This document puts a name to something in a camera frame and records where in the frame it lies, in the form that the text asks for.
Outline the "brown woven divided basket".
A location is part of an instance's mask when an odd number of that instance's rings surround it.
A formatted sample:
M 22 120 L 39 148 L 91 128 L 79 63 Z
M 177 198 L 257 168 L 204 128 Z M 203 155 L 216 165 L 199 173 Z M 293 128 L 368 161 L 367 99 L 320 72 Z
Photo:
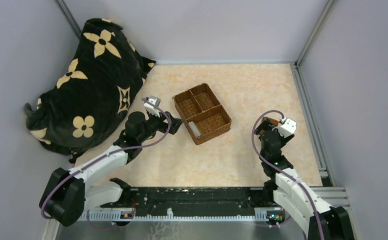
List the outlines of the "brown woven divided basket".
M 231 129 L 232 119 L 207 83 L 176 94 L 173 100 L 196 145 L 201 145 Z M 194 136 L 189 122 L 195 123 L 202 134 L 200 137 Z

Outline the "brown leather card holder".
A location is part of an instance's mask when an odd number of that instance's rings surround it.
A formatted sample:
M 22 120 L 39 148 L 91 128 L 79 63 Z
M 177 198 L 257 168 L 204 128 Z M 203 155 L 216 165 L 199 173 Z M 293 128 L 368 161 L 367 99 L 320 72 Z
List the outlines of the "brown leather card holder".
M 263 117 L 262 123 L 268 123 L 268 125 L 272 128 L 277 127 L 279 125 L 279 121 L 277 119 L 273 119 L 270 117 Z

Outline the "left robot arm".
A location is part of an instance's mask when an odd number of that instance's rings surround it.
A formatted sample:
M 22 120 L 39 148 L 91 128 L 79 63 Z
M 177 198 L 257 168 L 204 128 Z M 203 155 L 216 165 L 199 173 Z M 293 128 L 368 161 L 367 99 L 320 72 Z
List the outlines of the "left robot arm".
M 68 227 L 83 213 L 105 204 L 125 207 L 130 204 L 132 194 L 129 186 L 118 178 L 103 185 L 96 183 L 117 168 L 134 160 L 146 147 L 144 142 L 155 137 L 176 134 L 184 121 L 171 113 L 159 115 L 131 113 L 119 138 L 98 157 L 69 170 L 58 168 L 51 174 L 39 207 L 45 219 L 55 219 Z

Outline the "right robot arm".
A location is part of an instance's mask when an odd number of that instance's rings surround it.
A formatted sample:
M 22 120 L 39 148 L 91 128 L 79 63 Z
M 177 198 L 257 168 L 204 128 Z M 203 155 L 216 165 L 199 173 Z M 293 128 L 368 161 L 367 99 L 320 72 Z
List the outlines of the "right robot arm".
M 252 135 L 258 137 L 255 149 L 270 181 L 265 183 L 264 202 L 279 205 L 302 229 L 307 240 L 353 240 L 355 234 L 347 210 L 333 206 L 301 179 L 282 154 L 282 148 L 294 137 L 296 123 L 290 118 L 276 121 L 263 117 Z

